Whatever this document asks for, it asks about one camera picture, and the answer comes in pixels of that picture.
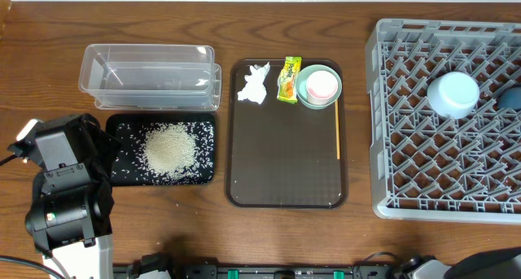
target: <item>black tray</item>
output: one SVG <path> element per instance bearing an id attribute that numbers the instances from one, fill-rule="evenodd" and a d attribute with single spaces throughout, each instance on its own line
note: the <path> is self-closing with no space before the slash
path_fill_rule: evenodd
<path id="1" fill-rule="evenodd" d="M 271 68 L 264 82 L 268 93 L 264 102 L 238 101 L 249 67 L 267 62 Z M 312 64 L 333 68 L 342 78 L 340 67 L 330 60 L 305 59 L 302 68 Z M 281 59 L 245 59 L 232 69 L 226 196 L 238 207 L 338 207 L 348 197 L 345 139 L 339 133 L 345 131 L 344 92 L 337 103 L 337 132 L 335 104 L 315 111 L 276 99 L 283 65 Z"/>
<path id="2" fill-rule="evenodd" d="M 176 124 L 176 123 L 201 123 L 208 122 L 212 128 L 213 138 L 209 139 L 210 149 L 206 150 L 204 162 L 200 162 L 198 172 L 200 177 L 184 177 L 180 180 L 168 178 L 153 178 L 147 171 L 139 169 L 136 153 L 139 143 L 144 142 L 144 133 L 139 131 L 151 128 L 157 124 Z M 118 138 L 121 142 L 121 151 L 118 153 L 116 161 L 112 164 L 111 184 L 121 185 L 201 185 L 209 183 L 213 178 L 215 168 L 215 117 L 207 113 L 154 113 L 154 114 L 119 114 L 108 118 L 106 129 L 107 133 Z M 200 129 L 195 129 L 195 133 L 201 135 Z"/>

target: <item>wooden stick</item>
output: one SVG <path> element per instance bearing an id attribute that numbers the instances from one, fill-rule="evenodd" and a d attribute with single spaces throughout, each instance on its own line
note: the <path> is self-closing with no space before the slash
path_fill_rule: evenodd
<path id="1" fill-rule="evenodd" d="M 339 102 L 335 101 L 336 158 L 340 160 Z"/>

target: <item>white tissue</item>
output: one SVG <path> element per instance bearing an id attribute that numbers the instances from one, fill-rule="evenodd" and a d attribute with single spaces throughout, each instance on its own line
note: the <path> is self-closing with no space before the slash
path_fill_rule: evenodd
<path id="1" fill-rule="evenodd" d="M 266 98 L 266 87 L 264 87 L 264 79 L 269 72 L 269 63 L 264 67 L 258 65 L 250 66 L 250 76 L 244 76 L 246 85 L 237 93 L 239 101 L 248 99 L 252 102 L 262 104 Z"/>

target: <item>wood grain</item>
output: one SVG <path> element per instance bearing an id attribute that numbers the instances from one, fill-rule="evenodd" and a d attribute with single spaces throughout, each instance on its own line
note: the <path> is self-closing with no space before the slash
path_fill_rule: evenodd
<path id="1" fill-rule="evenodd" d="M 447 264 L 521 244 L 521 227 L 382 220 L 372 210 L 364 45 L 384 17 L 521 21 L 519 4 L 428 3 L 29 3 L 11 9 L 0 45 L 0 148 L 28 119 L 89 112 L 77 88 L 92 43 L 208 44 L 223 68 L 216 176 L 207 186 L 115 188 L 111 215 L 117 263 L 166 250 L 232 264 L 354 264 L 377 251 L 436 255 Z M 230 69 L 245 58 L 327 58 L 344 73 L 348 201 L 334 211 L 244 210 L 224 195 Z M 37 168 L 0 168 L 0 254 L 38 260 L 24 230 Z M 0 264 L 0 277 L 45 277 Z"/>
<path id="2" fill-rule="evenodd" d="M 0 40 L 2 40 L 3 29 L 10 9 L 11 0 L 0 0 Z"/>

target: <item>white cup in rack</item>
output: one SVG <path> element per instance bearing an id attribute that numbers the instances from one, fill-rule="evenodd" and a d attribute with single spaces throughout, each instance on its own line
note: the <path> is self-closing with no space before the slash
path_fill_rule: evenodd
<path id="1" fill-rule="evenodd" d="M 443 117 L 468 116 L 479 99 L 474 78 L 463 72 L 449 72 L 435 79 L 427 88 L 431 108 Z"/>

